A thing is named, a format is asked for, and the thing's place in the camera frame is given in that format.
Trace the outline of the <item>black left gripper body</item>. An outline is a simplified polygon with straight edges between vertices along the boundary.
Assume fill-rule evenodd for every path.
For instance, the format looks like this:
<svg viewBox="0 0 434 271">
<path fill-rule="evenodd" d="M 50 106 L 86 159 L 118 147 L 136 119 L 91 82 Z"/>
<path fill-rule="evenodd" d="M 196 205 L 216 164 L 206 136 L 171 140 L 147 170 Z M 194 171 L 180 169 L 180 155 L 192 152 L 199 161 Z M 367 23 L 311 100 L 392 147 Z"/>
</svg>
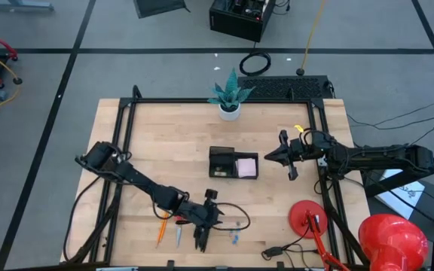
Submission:
<svg viewBox="0 0 434 271">
<path fill-rule="evenodd" d="M 219 215 L 224 213 L 219 210 L 214 199 L 217 198 L 216 190 L 207 189 L 205 192 L 206 200 L 204 204 L 184 200 L 181 203 L 181 218 L 188 223 L 195 224 L 197 227 L 210 228 L 216 224 L 221 224 Z"/>
</svg>

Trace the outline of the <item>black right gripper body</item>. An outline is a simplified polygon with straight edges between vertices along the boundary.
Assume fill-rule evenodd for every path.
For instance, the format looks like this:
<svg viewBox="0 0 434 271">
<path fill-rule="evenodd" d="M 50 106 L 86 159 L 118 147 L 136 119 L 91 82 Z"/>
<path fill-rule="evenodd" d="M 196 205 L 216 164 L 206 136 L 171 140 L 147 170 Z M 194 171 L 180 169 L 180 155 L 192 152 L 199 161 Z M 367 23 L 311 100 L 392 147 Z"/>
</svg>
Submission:
<svg viewBox="0 0 434 271">
<path fill-rule="evenodd" d="M 288 155 L 286 157 L 281 156 L 280 158 L 288 159 L 289 165 L 288 177 L 290 181 L 294 181 L 298 177 L 297 168 L 294 166 L 294 162 L 305 161 L 305 160 L 315 160 L 318 158 L 318 153 L 316 150 L 303 143 L 300 139 L 289 140 L 287 132 L 283 129 L 279 134 L 280 145 L 286 145 L 288 147 Z"/>
</svg>

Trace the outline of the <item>red-handled scissors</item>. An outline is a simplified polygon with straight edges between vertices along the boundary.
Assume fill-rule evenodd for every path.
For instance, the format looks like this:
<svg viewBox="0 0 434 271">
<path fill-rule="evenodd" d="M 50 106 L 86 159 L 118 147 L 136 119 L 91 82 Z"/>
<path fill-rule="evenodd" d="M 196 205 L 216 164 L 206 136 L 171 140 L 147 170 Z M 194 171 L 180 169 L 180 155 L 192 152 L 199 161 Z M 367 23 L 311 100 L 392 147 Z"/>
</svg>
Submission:
<svg viewBox="0 0 434 271">
<path fill-rule="evenodd" d="M 175 225 L 176 225 L 176 247 L 180 246 L 181 237 L 182 237 L 182 227 L 184 225 L 190 224 L 191 222 L 181 216 L 175 216 Z"/>
</svg>

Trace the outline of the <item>pink sticky note pad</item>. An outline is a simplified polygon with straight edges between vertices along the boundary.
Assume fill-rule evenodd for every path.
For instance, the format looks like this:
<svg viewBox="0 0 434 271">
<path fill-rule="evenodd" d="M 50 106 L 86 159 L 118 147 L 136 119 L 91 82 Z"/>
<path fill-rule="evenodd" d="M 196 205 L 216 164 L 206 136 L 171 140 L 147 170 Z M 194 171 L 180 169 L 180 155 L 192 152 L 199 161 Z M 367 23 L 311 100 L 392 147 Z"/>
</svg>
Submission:
<svg viewBox="0 0 434 271">
<path fill-rule="evenodd" d="M 256 177 L 257 166 L 255 159 L 239 159 L 237 161 L 237 173 L 240 178 Z"/>
</svg>

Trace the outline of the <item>black mesh desk organizer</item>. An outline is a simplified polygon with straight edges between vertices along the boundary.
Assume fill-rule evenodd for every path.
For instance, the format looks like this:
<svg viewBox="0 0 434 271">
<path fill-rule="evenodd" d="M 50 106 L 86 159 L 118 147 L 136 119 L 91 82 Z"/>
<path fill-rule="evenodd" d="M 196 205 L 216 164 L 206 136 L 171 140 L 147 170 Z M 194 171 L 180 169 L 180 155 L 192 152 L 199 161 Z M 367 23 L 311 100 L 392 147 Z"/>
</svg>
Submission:
<svg viewBox="0 0 434 271">
<path fill-rule="evenodd" d="M 252 158 L 256 161 L 257 176 L 240 178 L 237 173 L 237 161 L 239 159 Z M 227 176 L 216 176 L 216 172 L 226 172 Z M 211 178 L 238 178 L 257 179 L 259 175 L 258 154 L 249 152 L 237 152 L 231 147 L 211 146 L 209 148 L 209 177 Z"/>
</svg>

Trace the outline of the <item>red desk lamp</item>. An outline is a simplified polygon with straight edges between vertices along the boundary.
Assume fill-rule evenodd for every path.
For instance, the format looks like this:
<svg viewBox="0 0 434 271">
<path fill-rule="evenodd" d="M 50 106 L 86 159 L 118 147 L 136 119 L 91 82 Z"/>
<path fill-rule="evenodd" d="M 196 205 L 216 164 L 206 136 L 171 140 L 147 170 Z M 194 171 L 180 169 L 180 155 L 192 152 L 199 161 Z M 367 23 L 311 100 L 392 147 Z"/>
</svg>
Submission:
<svg viewBox="0 0 434 271">
<path fill-rule="evenodd" d="M 289 211 L 293 231 L 313 239 L 325 271 L 418 271 L 429 252 L 425 234 L 410 221 L 389 214 L 372 215 L 359 226 L 358 239 L 351 243 L 364 253 L 360 265 L 344 264 L 333 256 L 322 242 L 330 214 L 318 203 L 302 200 Z"/>
</svg>

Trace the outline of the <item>black perforated computer case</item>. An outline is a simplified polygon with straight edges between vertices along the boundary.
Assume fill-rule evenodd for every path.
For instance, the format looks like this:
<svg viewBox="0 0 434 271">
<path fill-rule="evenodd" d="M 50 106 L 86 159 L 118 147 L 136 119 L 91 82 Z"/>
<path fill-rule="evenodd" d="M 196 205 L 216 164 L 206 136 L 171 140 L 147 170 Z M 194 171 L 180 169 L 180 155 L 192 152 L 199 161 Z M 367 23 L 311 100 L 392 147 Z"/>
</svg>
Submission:
<svg viewBox="0 0 434 271">
<path fill-rule="evenodd" d="M 254 87 L 250 99 L 332 99 L 332 82 L 325 75 L 239 77 L 238 86 Z"/>
</svg>

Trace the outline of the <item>snake plant in white pot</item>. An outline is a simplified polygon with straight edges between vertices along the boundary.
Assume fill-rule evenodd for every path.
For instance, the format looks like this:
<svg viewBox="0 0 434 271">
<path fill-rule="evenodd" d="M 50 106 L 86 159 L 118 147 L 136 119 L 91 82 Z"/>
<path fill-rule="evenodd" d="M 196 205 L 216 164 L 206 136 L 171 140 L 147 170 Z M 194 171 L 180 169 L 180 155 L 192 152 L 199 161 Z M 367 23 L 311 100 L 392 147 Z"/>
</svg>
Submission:
<svg viewBox="0 0 434 271">
<path fill-rule="evenodd" d="M 215 97 L 208 98 L 207 102 L 219 107 L 219 116 L 225 121 L 234 121 L 240 116 L 241 104 L 247 100 L 255 87 L 241 88 L 238 86 L 238 77 L 235 69 L 231 70 L 222 89 L 217 83 L 212 88 Z"/>
</svg>

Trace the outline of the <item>white printed box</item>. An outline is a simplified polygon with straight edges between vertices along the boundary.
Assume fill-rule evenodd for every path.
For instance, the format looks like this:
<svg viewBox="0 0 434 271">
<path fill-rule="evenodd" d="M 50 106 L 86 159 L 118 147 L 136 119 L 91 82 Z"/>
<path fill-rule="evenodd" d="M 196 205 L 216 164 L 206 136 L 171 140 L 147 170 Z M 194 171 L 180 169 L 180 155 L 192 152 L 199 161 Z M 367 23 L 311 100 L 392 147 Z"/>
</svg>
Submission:
<svg viewBox="0 0 434 271">
<path fill-rule="evenodd" d="M 409 219 L 414 211 L 414 207 L 423 195 L 424 188 L 425 186 L 419 181 L 415 181 L 391 191 L 380 193 L 374 198 L 402 217 Z"/>
</svg>

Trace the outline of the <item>black diagonal beam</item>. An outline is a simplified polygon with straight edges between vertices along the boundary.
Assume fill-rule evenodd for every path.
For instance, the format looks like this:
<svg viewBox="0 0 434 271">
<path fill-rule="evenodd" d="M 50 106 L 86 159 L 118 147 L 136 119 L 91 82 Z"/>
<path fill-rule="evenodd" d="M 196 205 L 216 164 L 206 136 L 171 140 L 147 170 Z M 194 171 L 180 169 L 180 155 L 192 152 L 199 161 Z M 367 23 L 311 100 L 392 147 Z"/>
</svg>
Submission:
<svg viewBox="0 0 434 271">
<path fill-rule="evenodd" d="M 365 189 L 365 194 L 368 198 L 374 197 L 380 193 L 393 190 L 397 187 L 402 187 L 406 184 L 410 184 L 414 181 L 418 181 L 431 175 L 434 175 L 434 169 L 429 173 L 412 173 L 402 171 L 398 174 L 390 176 L 389 178 L 385 178 L 376 184 L 371 184 L 367 186 L 367 188 Z"/>
</svg>

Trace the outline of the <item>open black computer tower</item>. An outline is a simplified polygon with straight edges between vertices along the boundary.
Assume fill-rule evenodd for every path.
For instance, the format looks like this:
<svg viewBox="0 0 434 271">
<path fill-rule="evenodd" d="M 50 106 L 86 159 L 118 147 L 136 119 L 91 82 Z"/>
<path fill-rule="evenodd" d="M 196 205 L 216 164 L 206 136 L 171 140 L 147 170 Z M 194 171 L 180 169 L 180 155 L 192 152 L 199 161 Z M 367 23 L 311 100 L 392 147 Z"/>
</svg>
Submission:
<svg viewBox="0 0 434 271">
<path fill-rule="evenodd" d="M 214 0 L 209 9 L 210 29 L 260 42 L 276 0 Z"/>
</svg>

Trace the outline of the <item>black floor mat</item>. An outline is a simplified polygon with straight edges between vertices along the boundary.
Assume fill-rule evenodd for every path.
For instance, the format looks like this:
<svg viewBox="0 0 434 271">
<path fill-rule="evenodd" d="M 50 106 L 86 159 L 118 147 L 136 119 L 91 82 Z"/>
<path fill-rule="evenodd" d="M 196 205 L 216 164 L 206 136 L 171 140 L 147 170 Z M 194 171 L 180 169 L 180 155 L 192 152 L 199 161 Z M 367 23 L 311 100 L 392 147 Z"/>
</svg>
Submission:
<svg viewBox="0 0 434 271">
<path fill-rule="evenodd" d="M 187 8 L 185 0 L 133 0 L 139 19 Z"/>
</svg>

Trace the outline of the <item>grey metal stand foot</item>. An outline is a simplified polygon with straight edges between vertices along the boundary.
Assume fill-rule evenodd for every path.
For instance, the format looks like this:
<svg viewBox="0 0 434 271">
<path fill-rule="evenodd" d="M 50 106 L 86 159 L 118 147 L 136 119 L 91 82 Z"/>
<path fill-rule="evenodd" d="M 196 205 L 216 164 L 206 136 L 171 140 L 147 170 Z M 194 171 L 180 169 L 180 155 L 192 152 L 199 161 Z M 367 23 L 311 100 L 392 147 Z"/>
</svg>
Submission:
<svg viewBox="0 0 434 271">
<path fill-rule="evenodd" d="M 36 0 L 0 0 L 0 8 L 8 10 L 29 8 L 54 11 L 54 6 L 50 2 L 40 2 Z"/>
</svg>

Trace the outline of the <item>black aluminium table frame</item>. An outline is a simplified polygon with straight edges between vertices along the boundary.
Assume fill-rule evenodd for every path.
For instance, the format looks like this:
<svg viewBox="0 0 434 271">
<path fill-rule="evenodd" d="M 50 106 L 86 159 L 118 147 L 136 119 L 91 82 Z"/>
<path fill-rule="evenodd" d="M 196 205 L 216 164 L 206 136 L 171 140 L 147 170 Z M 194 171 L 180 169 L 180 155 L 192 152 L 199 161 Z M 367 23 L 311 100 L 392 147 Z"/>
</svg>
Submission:
<svg viewBox="0 0 434 271">
<path fill-rule="evenodd" d="M 353 140 L 340 99 L 252 101 L 236 84 L 210 99 L 100 100 L 87 150 L 67 263 L 196 271 L 301 269 L 297 255 L 267 259 L 288 243 L 315 248 L 289 223 L 299 202 L 338 210 L 321 217 L 325 250 L 344 263 L 368 217 L 362 189 L 328 186 L 329 175 L 356 177 Z"/>
</svg>

